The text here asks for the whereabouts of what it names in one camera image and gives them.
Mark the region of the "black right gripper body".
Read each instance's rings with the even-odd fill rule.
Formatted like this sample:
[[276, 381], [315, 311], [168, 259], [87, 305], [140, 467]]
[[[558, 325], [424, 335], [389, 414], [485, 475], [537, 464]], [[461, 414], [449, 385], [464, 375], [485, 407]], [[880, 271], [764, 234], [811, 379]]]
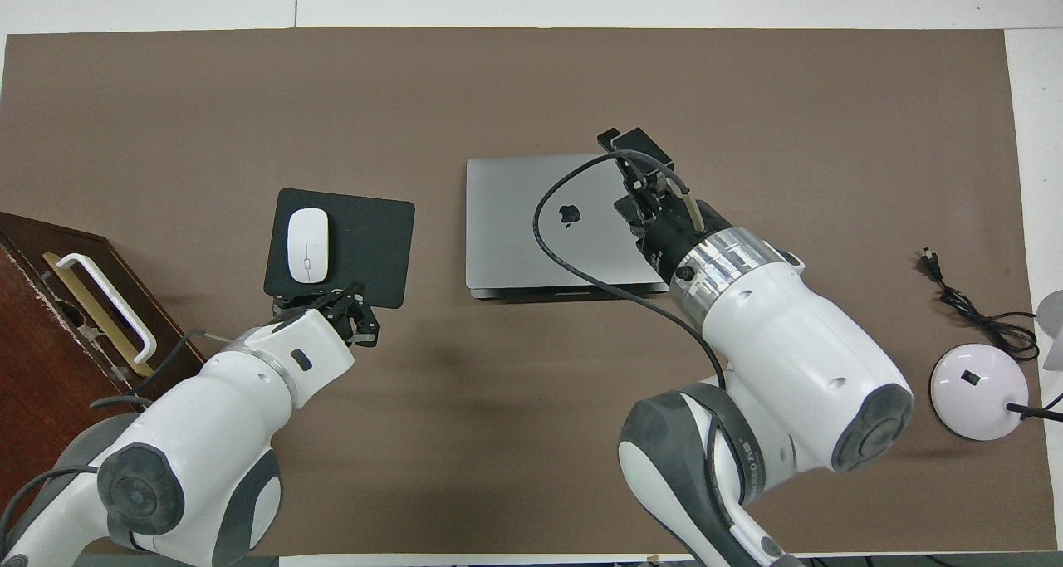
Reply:
[[688, 205], [665, 177], [635, 189], [635, 246], [661, 281], [672, 281], [679, 263], [701, 241], [704, 230], [692, 219], [699, 206]]

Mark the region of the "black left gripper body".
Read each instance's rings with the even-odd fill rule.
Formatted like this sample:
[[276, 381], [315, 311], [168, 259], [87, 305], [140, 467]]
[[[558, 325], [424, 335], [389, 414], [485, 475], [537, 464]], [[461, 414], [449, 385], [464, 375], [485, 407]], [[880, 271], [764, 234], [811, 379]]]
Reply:
[[343, 340], [353, 340], [355, 331], [350, 321], [350, 307], [353, 305], [357, 305], [354, 295], [323, 295], [316, 298], [308, 308], [322, 313]]

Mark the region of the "grey Apple laptop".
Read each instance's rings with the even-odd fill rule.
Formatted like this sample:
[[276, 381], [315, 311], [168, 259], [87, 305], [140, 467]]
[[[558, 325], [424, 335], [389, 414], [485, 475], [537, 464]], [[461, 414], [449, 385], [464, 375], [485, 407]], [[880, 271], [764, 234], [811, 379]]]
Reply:
[[470, 159], [466, 174], [466, 283], [473, 297], [597, 295], [550, 259], [636, 295], [667, 291], [635, 246], [615, 200], [615, 161], [594, 154]]

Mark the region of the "white computer mouse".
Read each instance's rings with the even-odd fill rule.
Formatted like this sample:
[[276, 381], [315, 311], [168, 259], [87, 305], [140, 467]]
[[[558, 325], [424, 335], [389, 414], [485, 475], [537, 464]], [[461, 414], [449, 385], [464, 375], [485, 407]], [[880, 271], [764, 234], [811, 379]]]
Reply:
[[318, 284], [330, 276], [330, 215], [321, 209], [300, 209], [287, 223], [286, 259], [297, 283]]

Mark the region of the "black mouse pad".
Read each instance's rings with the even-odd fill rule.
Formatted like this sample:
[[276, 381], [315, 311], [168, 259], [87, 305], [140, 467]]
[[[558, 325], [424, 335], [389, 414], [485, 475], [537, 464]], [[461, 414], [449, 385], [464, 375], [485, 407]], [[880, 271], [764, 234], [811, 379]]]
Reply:
[[[287, 223], [300, 209], [321, 209], [330, 215], [330, 276], [322, 283], [297, 283], [288, 273]], [[352, 282], [361, 282], [368, 305], [399, 308], [409, 276], [414, 216], [414, 204], [407, 201], [283, 188], [274, 212], [263, 291], [273, 297], [342, 290]]]

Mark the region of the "brown table mat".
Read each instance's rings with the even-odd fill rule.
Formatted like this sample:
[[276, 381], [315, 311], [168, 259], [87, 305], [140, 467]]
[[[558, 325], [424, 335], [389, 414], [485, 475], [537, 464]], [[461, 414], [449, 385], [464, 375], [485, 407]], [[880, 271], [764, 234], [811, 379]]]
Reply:
[[182, 329], [239, 334], [282, 188], [409, 200], [404, 305], [274, 439], [269, 555], [664, 553], [615, 461], [634, 402], [711, 373], [623, 300], [494, 305], [466, 287], [466, 163], [595, 154], [641, 127], [733, 224], [807, 263], [889, 353], [914, 418], [879, 462], [752, 504], [790, 552], [1056, 547], [1043, 424], [963, 441], [928, 378], [978, 339], [919, 249], [988, 312], [1027, 308], [1005, 34], [304, 27], [12, 35], [0, 211], [109, 238]]

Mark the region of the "dark brown wooden box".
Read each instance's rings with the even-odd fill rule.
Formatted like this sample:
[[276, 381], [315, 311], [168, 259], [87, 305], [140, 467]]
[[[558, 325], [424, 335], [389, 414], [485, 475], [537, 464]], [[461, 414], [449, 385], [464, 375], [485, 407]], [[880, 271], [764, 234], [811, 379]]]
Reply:
[[0, 508], [31, 477], [53, 466], [84, 428], [128, 412], [91, 402], [144, 382], [92, 323], [43, 253], [82, 253], [109, 277], [157, 341], [149, 358], [162, 376], [157, 399], [195, 376], [204, 356], [106, 238], [0, 211]]

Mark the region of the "white desk lamp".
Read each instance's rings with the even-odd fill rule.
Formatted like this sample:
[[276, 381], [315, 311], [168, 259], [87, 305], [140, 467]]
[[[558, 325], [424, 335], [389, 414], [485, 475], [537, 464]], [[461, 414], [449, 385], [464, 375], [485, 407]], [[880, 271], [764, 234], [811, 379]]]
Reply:
[[988, 334], [986, 344], [965, 344], [945, 352], [934, 365], [929, 394], [941, 423], [969, 441], [997, 441], [1028, 419], [1063, 424], [1063, 393], [1034, 407], [1020, 364], [1041, 356], [1036, 332], [1018, 319], [1041, 320], [1063, 331], [1063, 291], [1053, 291], [1033, 312], [995, 315], [977, 308], [967, 295], [943, 287], [942, 302]]

